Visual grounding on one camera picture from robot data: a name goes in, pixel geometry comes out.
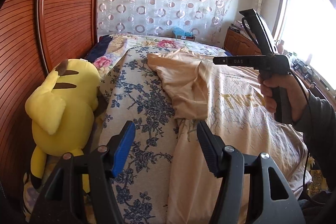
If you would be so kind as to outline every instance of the floral bedspread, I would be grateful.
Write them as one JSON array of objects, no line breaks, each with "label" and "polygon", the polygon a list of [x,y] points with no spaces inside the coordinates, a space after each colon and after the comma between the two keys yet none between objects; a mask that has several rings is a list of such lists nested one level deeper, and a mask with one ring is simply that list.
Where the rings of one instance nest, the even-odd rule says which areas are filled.
[{"label": "floral bedspread", "polygon": [[100,77],[103,79],[107,73],[115,66],[116,63],[124,56],[124,54],[133,47],[161,47],[161,48],[183,48],[197,53],[213,56],[231,55],[225,50],[218,47],[200,44],[197,42],[186,41],[175,38],[162,38],[133,34],[113,34],[110,35],[112,41],[103,56],[94,61],[94,65],[99,71]]},{"label": "floral bedspread", "polygon": [[108,143],[127,120],[133,121],[136,127],[124,170],[112,180],[126,223],[166,222],[170,168],[178,128],[171,100],[162,89],[160,78],[148,67],[147,54],[171,50],[134,47],[104,78],[103,95],[109,104],[99,145]]}]

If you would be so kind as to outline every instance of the blue gripper pad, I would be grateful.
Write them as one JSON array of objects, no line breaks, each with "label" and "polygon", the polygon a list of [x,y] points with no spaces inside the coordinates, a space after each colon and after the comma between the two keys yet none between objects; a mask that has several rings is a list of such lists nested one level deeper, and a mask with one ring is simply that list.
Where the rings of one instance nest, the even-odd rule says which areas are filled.
[{"label": "blue gripper pad", "polygon": [[132,121],[127,121],[119,135],[110,139],[108,147],[113,155],[112,175],[114,178],[122,172],[134,138],[135,125]]}]

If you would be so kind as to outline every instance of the gray sleeve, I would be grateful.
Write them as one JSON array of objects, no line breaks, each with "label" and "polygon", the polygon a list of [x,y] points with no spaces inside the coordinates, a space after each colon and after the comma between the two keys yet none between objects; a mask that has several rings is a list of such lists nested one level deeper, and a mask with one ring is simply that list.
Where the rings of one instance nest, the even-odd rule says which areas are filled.
[{"label": "gray sleeve", "polygon": [[327,100],[310,93],[301,119],[293,125],[303,133],[303,140],[312,157],[319,163],[330,190],[336,187],[336,114]]}]

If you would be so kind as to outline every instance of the trigger handle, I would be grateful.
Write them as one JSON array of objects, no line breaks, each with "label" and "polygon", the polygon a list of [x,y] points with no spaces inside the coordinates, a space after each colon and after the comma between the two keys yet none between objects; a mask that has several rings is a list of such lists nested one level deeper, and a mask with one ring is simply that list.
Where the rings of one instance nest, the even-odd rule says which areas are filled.
[{"label": "trigger handle", "polygon": [[[272,76],[268,71],[260,71],[260,74],[265,80]],[[274,119],[280,123],[292,124],[292,108],[288,99],[287,90],[279,86],[277,88],[272,88],[272,98],[277,103]]]}]

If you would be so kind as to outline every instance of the blue floral fabric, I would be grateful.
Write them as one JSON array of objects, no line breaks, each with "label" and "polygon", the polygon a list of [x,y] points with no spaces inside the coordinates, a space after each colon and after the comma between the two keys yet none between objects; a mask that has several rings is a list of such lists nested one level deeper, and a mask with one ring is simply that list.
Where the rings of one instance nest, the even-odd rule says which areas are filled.
[{"label": "blue floral fabric", "polygon": [[149,52],[173,49],[134,47],[104,78],[109,102],[100,145],[118,134],[127,120],[136,135],[124,170],[111,180],[126,223],[165,223],[170,168],[178,127],[160,78],[147,66]]}]

